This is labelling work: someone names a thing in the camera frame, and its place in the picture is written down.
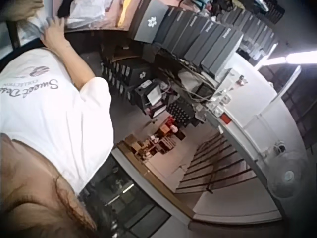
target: window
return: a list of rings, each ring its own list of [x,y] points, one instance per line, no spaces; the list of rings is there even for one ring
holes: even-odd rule
[[[95,220],[117,223],[120,238],[149,238],[169,218],[112,155],[80,194]]]
[[[283,64],[276,72],[269,66],[260,73],[274,84],[279,92],[286,84],[297,65]],[[317,142],[317,66],[303,65],[302,72],[294,84],[282,96],[282,100],[294,118],[306,149]]]

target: printed logo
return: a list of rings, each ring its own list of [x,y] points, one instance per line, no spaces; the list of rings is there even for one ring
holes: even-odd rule
[[[156,17],[151,17],[149,20],[148,20],[148,26],[149,27],[154,27],[155,25],[157,24],[157,18]]]
[[[45,74],[48,71],[49,71],[49,68],[46,66],[36,67],[35,69],[32,70],[32,72],[30,73],[30,76],[37,77],[37,76],[40,76],[42,74]]]
[[[140,74],[140,79],[144,79],[144,77],[146,76],[147,74],[145,73],[145,72],[142,72],[141,74]]]

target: person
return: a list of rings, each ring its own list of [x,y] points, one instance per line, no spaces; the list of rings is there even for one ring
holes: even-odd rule
[[[64,23],[0,74],[1,237],[111,237],[77,199],[113,147],[111,96]]]

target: plastic bag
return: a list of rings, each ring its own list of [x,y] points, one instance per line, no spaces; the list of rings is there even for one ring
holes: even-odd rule
[[[112,0],[75,0],[70,6],[70,16],[67,20],[68,28],[79,28],[105,17],[105,9]]]

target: red object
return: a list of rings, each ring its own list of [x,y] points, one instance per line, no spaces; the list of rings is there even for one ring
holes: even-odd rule
[[[172,116],[169,116],[167,119],[167,122],[165,123],[168,127],[171,127],[172,125],[174,125],[175,122],[175,118]]]
[[[228,115],[226,113],[223,113],[221,116],[220,116],[220,119],[226,124],[228,125],[230,122],[232,122],[231,118],[228,117]]]

